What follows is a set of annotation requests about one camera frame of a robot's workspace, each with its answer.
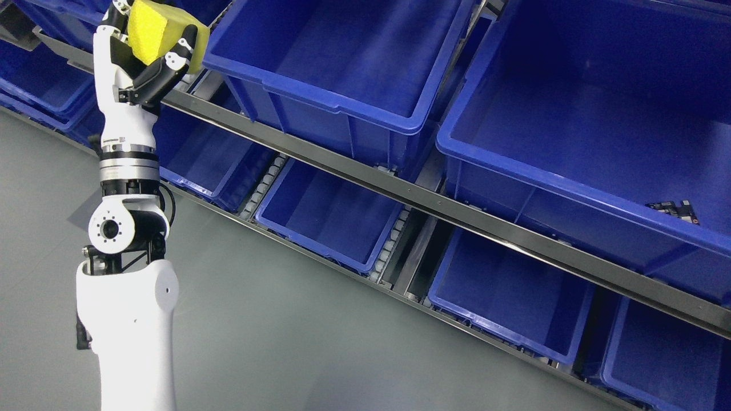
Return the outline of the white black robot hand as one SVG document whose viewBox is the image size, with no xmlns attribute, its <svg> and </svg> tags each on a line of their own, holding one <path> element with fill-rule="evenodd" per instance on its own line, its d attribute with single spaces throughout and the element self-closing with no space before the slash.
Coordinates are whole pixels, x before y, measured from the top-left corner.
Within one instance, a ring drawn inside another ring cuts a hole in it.
<svg viewBox="0 0 731 411">
<path fill-rule="evenodd" d="M 93 36 L 94 85 L 104 115 L 102 151 L 122 147 L 156 150 L 153 127 L 162 99 L 190 73 L 198 29 L 189 25 L 172 49 L 145 65 L 128 44 L 127 24 L 135 1 L 112 1 Z"/>
</svg>

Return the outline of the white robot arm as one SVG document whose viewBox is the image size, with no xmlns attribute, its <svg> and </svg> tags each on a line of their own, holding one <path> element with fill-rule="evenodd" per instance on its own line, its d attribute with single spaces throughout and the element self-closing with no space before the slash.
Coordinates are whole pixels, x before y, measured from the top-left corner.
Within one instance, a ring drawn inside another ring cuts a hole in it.
<svg viewBox="0 0 731 411">
<path fill-rule="evenodd" d="M 102 410 L 175 410 L 172 314 L 179 283 L 166 260 L 170 222 L 154 147 L 102 143 L 102 200 L 76 273 L 77 346 L 97 356 Z"/>
</svg>

